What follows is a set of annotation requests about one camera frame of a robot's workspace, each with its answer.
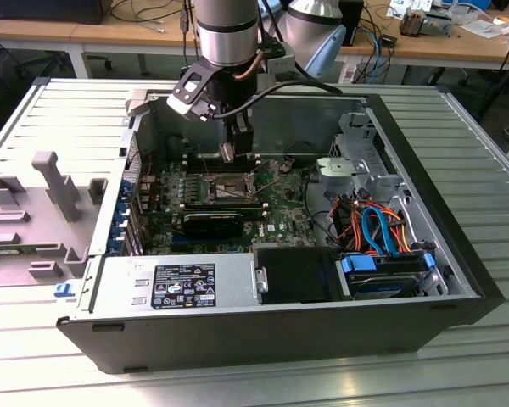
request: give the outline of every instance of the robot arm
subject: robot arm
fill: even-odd
[[[262,59],[268,58],[263,49],[267,42],[258,43],[259,2],[198,0],[196,15],[203,58],[177,83],[167,103],[190,120],[226,116],[227,144],[221,147],[223,158],[226,161],[249,156],[253,129],[241,107],[257,92],[255,73]],[[343,42],[340,21],[338,0],[295,0],[277,23],[276,32],[279,41],[291,42],[301,64],[319,77],[328,61],[335,60]],[[332,45],[330,53],[328,44]]]

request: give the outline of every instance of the motherboard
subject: motherboard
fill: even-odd
[[[258,159],[233,172],[208,159],[159,167],[138,188],[145,254],[315,246],[302,201],[305,171],[291,160]]]

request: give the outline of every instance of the floor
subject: floor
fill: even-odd
[[[15,73],[15,61],[26,61],[41,57],[43,52],[16,50],[13,56],[0,52],[0,129],[9,118],[22,96],[30,86],[30,78],[20,79]],[[163,57],[159,55],[148,55],[147,65],[149,76],[141,76],[136,55],[110,54],[113,69],[107,71],[102,61],[91,61],[92,72],[95,78],[152,78],[152,79],[177,79],[178,73],[185,62],[183,57]],[[38,76],[43,66],[30,68],[30,75]],[[325,78],[325,81],[337,81],[340,65],[336,64],[334,69]],[[407,85],[425,84],[433,69],[414,67],[407,71],[404,83]],[[439,80],[439,85],[446,86],[455,97],[470,112],[474,113],[478,108],[479,100],[486,92],[488,82],[486,75],[470,70],[470,77],[466,86],[459,84],[464,77],[461,70],[448,69]],[[55,70],[53,76],[73,77],[70,71],[61,72]],[[494,104],[492,109],[485,115],[482,122],[483,128],[495,140],[503,151],[509,150],[509,137],[505,137],[503,129],[509,126],[509,93],[502,95]]]

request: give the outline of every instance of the desk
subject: desk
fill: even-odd
[[[461,67],[497,69],[508,49],[508,36],[485,39],[456,27],[451,38],[422,36],[410,38],[401,36],[397,19],[385,20],[385,9],[389,0],[369,0],[373,19],[383,32],[398,38],[392,64],[425,65],[440,67]],[[135,0],[136,9],[162,4],[162,0]],[[151,10],[145,18],[176,11],[181,2]],[[115,11],[119,16],[132,19],[129,3]],[[150,30],[142,25],[118,21],[109,16],[101,25],[72,23],[48,23],[31,21],[0,21],[0,40],[5,47],[66,51],[70,54],[78,78],[90,77],[85,53],[137,53],[181,55],[182,33],[179,30],[179,14],[173,14],[158,25],[165,33]],[[193,39],[187,37],[187,53],[194,54]],[[343,47],[339,62],[353,67],[372,53],[365,34],[359,33],[353,47]]]

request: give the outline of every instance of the sticker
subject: sticker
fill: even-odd
[[[154,309],[216,306],[215,264],[154,267]]]
[[[132,265],[132,269],[137,272],[142,271],[153,271],[154,267],[157,265],[156,261],[135,261]]]
[[[11,249],[11,250],[7,250],[7,249],[0,250],[0,256],[8,255],[8,254],[20,254],[20,251],[19,251],[19,250],[15,250],[15,249]]]

